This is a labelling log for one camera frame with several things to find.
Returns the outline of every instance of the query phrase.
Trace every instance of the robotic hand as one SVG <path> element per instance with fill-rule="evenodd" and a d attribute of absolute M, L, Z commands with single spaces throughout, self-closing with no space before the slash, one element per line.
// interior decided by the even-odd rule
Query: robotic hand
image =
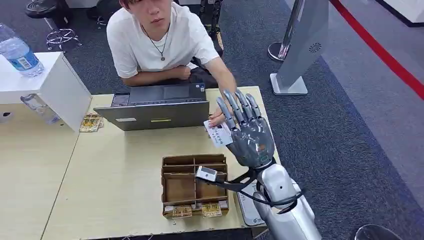
<path fill-rule="evenodd" d="M 217 103 L 225 116 L 233 140 L 227 148 L 234 154 L 238 163 L 249 167 L 249 170 L 234 180 L 222 182 L 211 177 L 212 169 L 204 170 L 205 167 L 199 167 L 196 177 L 253 199 L 256 210 L 268 225 L 275 240 L 320 240 L 321 235 L 314 223 L 314 213 L 303 196 L 304 190 L 299 188 L 286 169 L 276 164 L 273 158 L 275 144 L 271 130 L 254 97 L 248 93 L 246 98 L 241 91 L 235 92 L 242 105 L 242 111 L 228 90 L 224 90 L 224 95 L 239 125 L 237 128 L 224 100 L 218 97 Z M 255 179 L 256 192 L 253 196 L 248 195 L 243 189 Z"/>

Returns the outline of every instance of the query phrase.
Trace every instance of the speaker grille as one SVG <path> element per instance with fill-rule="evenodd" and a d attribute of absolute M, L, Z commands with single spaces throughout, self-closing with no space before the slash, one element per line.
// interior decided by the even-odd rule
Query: speaker grille
<path fill-rule="evenodd" d="M 315 42 L 314 44 L 312 44 L 310 47 L 309 47 L 309 52 L 311 53 L 311 54 L 314 54 L 314 53 L 317 53 L 317 52 L 319 52 L 320 50 L 321 50 L 321 48 L 322 48 L 323 46 L 321 45 L 321 43 L 319 43 L 319 42 Z"/>

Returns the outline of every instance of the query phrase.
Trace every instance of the red stripe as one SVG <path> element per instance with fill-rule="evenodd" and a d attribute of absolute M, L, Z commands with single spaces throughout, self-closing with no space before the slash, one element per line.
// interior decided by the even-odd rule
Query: red stripe
<path fill-rule="evenodd" d="M 352 16 L 345 6 L 339 0 L 330 0 L 340 15 L 355 30 L 355 32 L 364 40 L 364 42 L 374 51 L 375 54 L 412 90 L 424 100 L 424 85 L 406 70 L 371 34 Z"/>

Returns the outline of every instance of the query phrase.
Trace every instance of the cardboard compartment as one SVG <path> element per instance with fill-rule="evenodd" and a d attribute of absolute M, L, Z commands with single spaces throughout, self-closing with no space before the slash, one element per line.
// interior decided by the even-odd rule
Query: cardboard compartment
<path fill-rule="evenodd" d="M 227 180 L 227 164 L 223 154 L 167 156 L 162 162 L 162 203 L 166 218 L 186 218 L 195 215 L 216 217 L 209 212 L 216 206 L 222 215 L 229 211 L 228 191 L 197 180 L 199 166 L 218 171 L 220 180 Z"/>
<path fill-rule="evenodd" d="M 193 165 L 167 165 L 162 167 L 164 174 L 194 174 L 195 167 Z"/>
<path fill-rule="evenodd" d="M 194 162 L 196 165 L 227 164 L 223 154 L 196 155 L 194 156 Z"/>
<path fill-rule="evenodd" d="M 164 173 L 162 201 L 178 202 L 196 198 L 194 173 Z"/>
<path fill-rule="evenodd" d="M 218 179 L 226 180 L 226 173 L 218 174 Z M 204 181 L 196 181 L 196 198 L 206 199 L 222 197 L 226 195 L 226 190 L 219 186 L 207 184 Z"/>
<path fill-rule="evenodd" d="M 194 165 L 195 158 L 193 155 L 186 156 L 167 156 L 163 158 L 163 166 L 169 165 Z"/>

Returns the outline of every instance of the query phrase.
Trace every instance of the laptop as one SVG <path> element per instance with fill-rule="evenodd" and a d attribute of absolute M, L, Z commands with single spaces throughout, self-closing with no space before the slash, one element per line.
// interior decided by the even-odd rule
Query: laptop
<path fill-rule="evenodd" d="M 203 126 L 209 117 L 203 83 L 140 86 L 94 108 L 123 131 Z"/>

